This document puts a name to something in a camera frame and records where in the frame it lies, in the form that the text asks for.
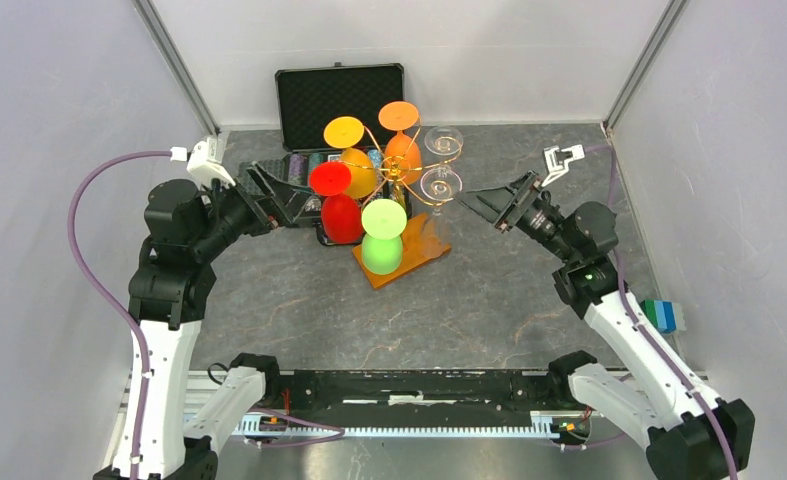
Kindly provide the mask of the clear wine glass back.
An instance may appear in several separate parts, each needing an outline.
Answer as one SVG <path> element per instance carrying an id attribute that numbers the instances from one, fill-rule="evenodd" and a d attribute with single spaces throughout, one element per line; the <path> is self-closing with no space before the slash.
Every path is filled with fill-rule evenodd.
<path id="1" fill-rule="evenodd" d="M 455 161 L 463 150 L 464 137 L 452 126 L 435 126 L 423 137 L 426 157 L 423 165 L 427 168 L 438 167 Z"/>

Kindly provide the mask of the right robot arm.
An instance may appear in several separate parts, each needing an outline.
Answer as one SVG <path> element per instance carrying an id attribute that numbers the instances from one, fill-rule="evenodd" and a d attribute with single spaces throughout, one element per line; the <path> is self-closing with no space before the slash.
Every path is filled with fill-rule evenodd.
<path id="1" fill-rule="evenodd" d="M 662 337 L 619 268 L 616 215 L 597 201 L 562 214 L 528 172 L 510 184 L 461 192 L 458 202 L 501 232 L 517 229 L 561 260 L 562 302 L 618 355 L 635 381 L 615 378 L 585 351 L 548 366 L 546 392 L 560 408 L 583 404 L 644 452 L 658 479 L 735 479 L 748 465 L 755 416 L 727 401 Z"/>

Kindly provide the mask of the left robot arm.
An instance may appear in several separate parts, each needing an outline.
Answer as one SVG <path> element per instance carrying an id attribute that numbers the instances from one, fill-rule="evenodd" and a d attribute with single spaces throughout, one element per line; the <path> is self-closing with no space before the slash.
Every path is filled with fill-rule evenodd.
<path id="1" fill-rule="evenodd" d="M 255 404 L 275 405 L 283 381 L 274 357 L 241 353 L 191 420 L 185 400 L 192 352 L 216 282 L 212 262 L 240 236 L 292 226 L 311 196 L 257 164 L 233 186 L 204 190 L 174 179 L 154 187 L 144 212 L 149 234 L 128 286 L 134 367 L 122 438 L 97 479 L 213 479 L 218 456 Z"/>

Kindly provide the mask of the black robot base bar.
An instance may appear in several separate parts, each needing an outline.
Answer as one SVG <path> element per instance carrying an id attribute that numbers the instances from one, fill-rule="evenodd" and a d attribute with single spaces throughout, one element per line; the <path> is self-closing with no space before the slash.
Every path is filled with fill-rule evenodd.
<path id="1" fill-rule="evenodd" d="M 532 411 L 572 410 L 526 370 L 295 370 L 289 412 L 339 427 L 522 427 Z"/>

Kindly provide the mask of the clear wine glass front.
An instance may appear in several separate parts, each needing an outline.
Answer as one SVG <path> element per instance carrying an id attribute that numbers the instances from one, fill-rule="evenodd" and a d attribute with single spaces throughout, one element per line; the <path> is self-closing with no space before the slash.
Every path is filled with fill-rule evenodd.
<path id="1" fill-rule="evenodd" d="M 451 246 L 451 224 L 445 205 L 462 187 L 461 177 L 449 165 L 435 166 L 422 176 L 420 188 L 425 199 L 432 203 L 420 237 L 426 258 L 438 258 Z"/>

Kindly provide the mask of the clear wine glass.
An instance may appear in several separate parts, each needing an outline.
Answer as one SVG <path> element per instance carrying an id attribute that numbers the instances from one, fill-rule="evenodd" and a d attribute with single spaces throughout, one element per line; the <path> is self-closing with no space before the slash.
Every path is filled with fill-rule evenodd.
<path id="1" fill-rule="evenodd" d="M 435 126 L 423 137 L 426 157 L 423 165 L 427 168 L 438 167 L 455 161 L 463 150 L 464 137 L 452 126 Z"/>
<path id="2" fill-rule="evenodd" d="M 426 258 L 438 258 L 451 246 L 451 224 L 445 205 L 462 187 L 461 177 L 449 165 L 435 166 L 422 176 L 420 188 L 425 199 L 432 203 L 420 237 Z"/>

